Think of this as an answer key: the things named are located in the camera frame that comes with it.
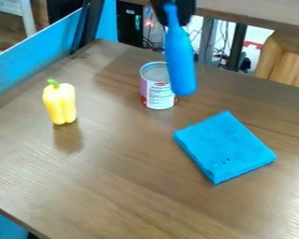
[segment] wood grain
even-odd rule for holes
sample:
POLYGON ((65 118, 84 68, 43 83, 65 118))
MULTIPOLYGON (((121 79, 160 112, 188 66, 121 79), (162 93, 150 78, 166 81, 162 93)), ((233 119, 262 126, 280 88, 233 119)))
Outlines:
POLYGON ((0 12, 0 50, 6 50, 25 38, 21 17, 0 12))
POLYGON ((96 41, 0 98, 0 212, 42 238, 299 238, 299 89, 199 66, 177 106, 139 102, 162 55, 96 41), (76 86, 78 121, 52 126, 45 80, 76 86), (229 109, 278 155, 212 186, 171 135, 229 109))
MULTIPOLYGON (((149 0, 122 0, 149 5, 149 0)), ((299 0, 196 0, 196 15, 299 35, 299 0)))
POLYGON ((31 0, 36 29, 40 31, 50 25, 47 0, 31 0))
POLYGON ((262 47, 255 76, 299 87, 299 37, 275 31, 262 47))

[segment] can lid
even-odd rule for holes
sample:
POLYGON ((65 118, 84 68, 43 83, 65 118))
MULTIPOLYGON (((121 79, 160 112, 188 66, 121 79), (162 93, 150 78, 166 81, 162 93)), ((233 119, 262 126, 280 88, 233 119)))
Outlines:
POLYGON ((147 63, 140 69, 140 74, 145 80, 169 82, 167 63, 165 62, 147 63))

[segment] yellow bell pepper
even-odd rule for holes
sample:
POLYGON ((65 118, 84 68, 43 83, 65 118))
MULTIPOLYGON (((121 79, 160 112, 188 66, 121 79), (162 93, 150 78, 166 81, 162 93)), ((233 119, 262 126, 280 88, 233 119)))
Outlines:
POLYGON ((74 87, 67 83, 59 84, 53 79, 49 79, 48 83, 42 99, 50 120, 57 125, 73 122, 77 118, 74 87))

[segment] blue plastic object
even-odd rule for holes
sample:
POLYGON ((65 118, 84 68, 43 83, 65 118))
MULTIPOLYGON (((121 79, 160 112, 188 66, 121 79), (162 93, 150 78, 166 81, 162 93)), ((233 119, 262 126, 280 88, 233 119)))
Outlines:
POLYGON ((0 215, 0 239, 26 239, 28 231, 0 215))
POLYGON ((176 131, 173 137, 215 185, 277 157, 229 111, 176 131))
POLYGON ((196 92, 196 73, 190 37, 178 22, 178 8, 174 3, 164 5, 168 31, 165 37, 165 59, 172 91, 187 96, 196 92))

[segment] black cable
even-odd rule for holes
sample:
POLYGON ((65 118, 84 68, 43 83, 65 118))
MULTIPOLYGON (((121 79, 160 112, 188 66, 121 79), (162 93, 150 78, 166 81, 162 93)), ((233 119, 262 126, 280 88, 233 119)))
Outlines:
POLYGON ((209 45, 210 48, 214 47, 218 42, 220 42, 222 40, 222 37, 220 37, 216 42, 214 42, 214 44, 212 45, 209 45))
POLYGON ((230 43, 229 43, 229 41, 228 41, 228 28, 229 28, 229 22, 227 21, 226 22, 226 35, 227 35, 227 44, 228 44, 228 50, 231 52, 231 45, 230 45, 230 43))
POLYGON ((152 42, 144 36, 143 36, 143 42, 146 44, 146 49, 152 49, 153 51, 158 51, 158 52, 164 50, 162 43, 152 42))
POLYGON ((223 59, 224 57, 224 54, 225 54, 225 49, 226 49, 226 45, 227 45, 227 42, 228 42, 228 21, 226 22, 226 36, 223 36, 224 37, 224 46, 222 48, 222 53, 221 53, 221 59, 220 59, 220 62, 219 62, 219 66, 218 67, 221 67, 223 66, 221 64, 221 60, 223 59))
POLYGON ((191 36, 191 34, 192 34, 193 32, 196 32, 196 35, 195 35, 195 37, 191 40, 191 42, 193 42, 194 39, 196 39, 196 37, 197 37, 200 33, 203 32, 204 28, 206 27, 206 25, 207 25, 210 21, 211 21, 211 19, 208 19, 207 22, 204 22, 202 28, 201 28, 199 31, 197 31, 197 30, 192 30, 192 31, 191 31, 190 36, 191 36))
POLYGON ((224 40, 224 45, 221 48, 221 50, 219 51, 219 52, 221 52, 221 55, 220 55, 220 61, 219 61, 218 67, 221 67, 221 60, 224 56, 224 51, 225 51, 225 48, 226 48, 226 37, 224 36, 224 33, 222 31, 222 24, 223 24, 223 21, 221 22, 221 38, 224 40))
POLYGON ((150 39, 150 31, 151 31, 151 24, 153 21, 153 10, 150 12, 150 17, 149 17, 149 33, 148 33, 148 39, 150 39))

